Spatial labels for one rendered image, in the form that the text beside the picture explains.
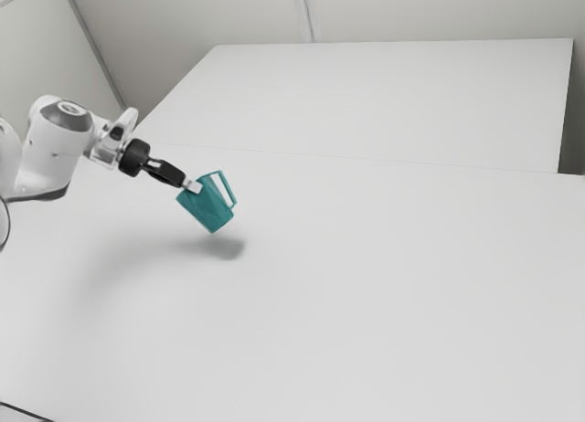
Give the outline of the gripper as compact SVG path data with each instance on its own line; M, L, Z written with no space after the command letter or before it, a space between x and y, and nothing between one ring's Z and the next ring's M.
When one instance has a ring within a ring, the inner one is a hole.
M197 180L189 179L186 174L173 164L150 157L151 145L141 139L131 139L123 149L119 161L119 170L131 177L146 171L154 179L166 185L186 189L198 195L203 185Z

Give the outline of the teal faceted mug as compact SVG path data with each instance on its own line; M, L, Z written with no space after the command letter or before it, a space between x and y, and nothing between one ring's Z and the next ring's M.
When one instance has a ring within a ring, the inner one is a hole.
M198 193L185 188L175 200L209 233L215 233L234 217L237 198L221 170L201 175L196 183L200 184Z

